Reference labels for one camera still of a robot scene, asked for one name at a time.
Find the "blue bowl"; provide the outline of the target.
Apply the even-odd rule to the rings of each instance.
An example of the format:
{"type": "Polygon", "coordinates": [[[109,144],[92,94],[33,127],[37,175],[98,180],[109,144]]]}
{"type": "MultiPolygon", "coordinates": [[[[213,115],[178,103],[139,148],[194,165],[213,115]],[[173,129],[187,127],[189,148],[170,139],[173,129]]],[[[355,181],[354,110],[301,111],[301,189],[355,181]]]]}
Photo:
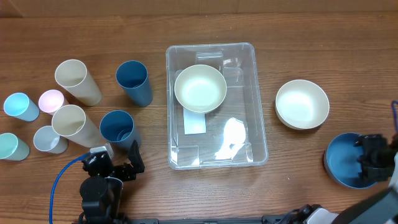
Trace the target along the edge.
{"type": "Polygon", "coordinates": [[[360,178],[363,148],[355,146],[358,133],[343,133],[335,137],[324,152],[323,164],[329,177],[337,184],[351,189],[368,189],[376,182],[360,178]]]}

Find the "tall cream cup front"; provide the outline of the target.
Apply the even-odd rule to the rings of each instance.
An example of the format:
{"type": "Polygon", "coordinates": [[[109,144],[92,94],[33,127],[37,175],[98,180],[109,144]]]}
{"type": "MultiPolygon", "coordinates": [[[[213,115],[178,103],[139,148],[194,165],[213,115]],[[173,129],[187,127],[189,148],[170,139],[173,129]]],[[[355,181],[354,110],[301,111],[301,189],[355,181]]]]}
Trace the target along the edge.
{"type": "Polygon", "coordinates": [[[65,105],[52,116],[52,128],[60,136],[84,147],[101,144],[101,134],[94,122],[77,105],[65,105]]]}

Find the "tall cream cup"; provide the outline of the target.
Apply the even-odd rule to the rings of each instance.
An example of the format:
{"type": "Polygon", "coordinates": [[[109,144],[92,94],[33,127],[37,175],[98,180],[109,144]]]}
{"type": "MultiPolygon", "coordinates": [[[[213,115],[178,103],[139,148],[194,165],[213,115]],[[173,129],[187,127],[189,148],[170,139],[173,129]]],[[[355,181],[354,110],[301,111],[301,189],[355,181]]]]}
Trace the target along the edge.
{"type": "Polygon", "coordinates": [[[52,116],[52,128],[60,136],[84,147],[101,144],[101,134],[94,122],[77,105],[65,105],[52,116]]]}
{"type": "Polygon", "coordinates": [[[55,70],[55,81],[86,106],[94,106],[102,99],[95,80],[80,60],[62,62],[55,70]]]}

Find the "small grey cup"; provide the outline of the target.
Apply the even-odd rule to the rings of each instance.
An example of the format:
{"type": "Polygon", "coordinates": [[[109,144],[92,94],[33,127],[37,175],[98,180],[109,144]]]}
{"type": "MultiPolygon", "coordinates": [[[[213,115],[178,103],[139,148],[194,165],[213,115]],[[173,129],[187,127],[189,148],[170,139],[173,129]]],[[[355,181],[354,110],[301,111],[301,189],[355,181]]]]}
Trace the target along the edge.
{"type": "Polygon", "coordinates": [[[53,154],[63,153],[68,147],[68,140],[57,134],[52,126],[43,126],[38,129],[33,141],[35,148],[39,151],[53,154]]]}

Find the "small pink cup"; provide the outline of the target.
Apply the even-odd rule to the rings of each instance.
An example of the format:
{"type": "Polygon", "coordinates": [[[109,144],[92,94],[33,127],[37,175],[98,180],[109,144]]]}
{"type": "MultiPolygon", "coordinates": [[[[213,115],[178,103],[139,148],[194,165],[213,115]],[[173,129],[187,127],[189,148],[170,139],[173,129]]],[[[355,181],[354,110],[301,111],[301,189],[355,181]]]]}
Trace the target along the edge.
{"type": "Polygon", "coordinates": [[[47,90],[39,98],[39,109],[47,114],[54,115],[61,107],[69,102],[59,90],[47,90]]]}

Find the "small mint green cup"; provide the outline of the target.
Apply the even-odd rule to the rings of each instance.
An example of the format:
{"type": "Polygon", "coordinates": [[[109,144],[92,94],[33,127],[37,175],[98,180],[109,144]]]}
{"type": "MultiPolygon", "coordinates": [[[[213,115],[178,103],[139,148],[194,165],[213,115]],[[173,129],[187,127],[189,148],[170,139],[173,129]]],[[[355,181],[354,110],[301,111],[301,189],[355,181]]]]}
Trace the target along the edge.
{"type": "Polygon", "coordinates": [[[30,153],[29,146],[15,134],[1,134],[1,159],[22,161],[30,153]]]}

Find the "cream bowl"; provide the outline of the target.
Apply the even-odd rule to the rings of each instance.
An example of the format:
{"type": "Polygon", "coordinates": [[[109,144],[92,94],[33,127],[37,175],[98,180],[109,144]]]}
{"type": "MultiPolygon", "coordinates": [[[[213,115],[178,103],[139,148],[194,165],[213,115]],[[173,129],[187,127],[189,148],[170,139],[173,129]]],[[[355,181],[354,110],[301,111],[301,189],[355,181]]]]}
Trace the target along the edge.
{"type": "Polygon", "coordinates": [[[192,65],[176,78],[174,93],[185,109],[194,113],[209,113],[226,98],[227,84],[217,69],[209,65],[192,65]]]}
{"type": "Polygon", "coordinates": [[[321,126],[330,112],[327,94],[316,83],[291,80],[283,84],[275,97],[275,112],[289,128],[313,129],[321,126]]]}

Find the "small light blue cup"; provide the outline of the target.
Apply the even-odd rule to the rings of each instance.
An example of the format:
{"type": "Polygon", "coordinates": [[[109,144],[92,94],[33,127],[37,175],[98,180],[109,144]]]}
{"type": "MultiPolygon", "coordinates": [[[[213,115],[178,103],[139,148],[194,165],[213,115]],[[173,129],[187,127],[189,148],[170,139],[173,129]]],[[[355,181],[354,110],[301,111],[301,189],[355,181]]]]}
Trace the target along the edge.
{"type": "Polygon", "coordinates": [[[24,121],[33,121],[39,116],[39,108],[25,93],[9,95],[3,105],[4,112],[24,121]]]}

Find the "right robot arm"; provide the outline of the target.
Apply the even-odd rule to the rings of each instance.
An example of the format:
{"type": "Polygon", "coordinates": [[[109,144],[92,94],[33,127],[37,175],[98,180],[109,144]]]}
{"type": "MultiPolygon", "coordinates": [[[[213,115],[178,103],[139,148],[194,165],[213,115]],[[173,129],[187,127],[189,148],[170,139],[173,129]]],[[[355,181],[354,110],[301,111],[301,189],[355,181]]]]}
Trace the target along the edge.
{"type": "Polygon", "coordinates": [[[332,213],[319,205],[288,212],[280,223],[397,223],[397,135],[340,134],[329,143],[323,164],[332,180],[351,189],[366,189],[389,181],[388,188],[332,213]]]}

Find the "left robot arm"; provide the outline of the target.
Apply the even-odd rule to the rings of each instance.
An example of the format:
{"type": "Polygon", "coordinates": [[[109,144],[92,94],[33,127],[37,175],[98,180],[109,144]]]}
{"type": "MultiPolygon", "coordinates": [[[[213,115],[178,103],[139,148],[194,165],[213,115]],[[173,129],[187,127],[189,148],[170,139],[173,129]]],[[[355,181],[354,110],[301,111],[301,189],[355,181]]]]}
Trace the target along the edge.
{"type": "Polygon", "coordinates": [[[136,140],[127,152],[129,163],[115,166],[109,151],[111,145],[91,148],[82,159],[83,170],[89,177],[80,186],[83,213],[79,223],[131,223],[119,212],[124,183],[135,180],[145,166],[136,140]]]}

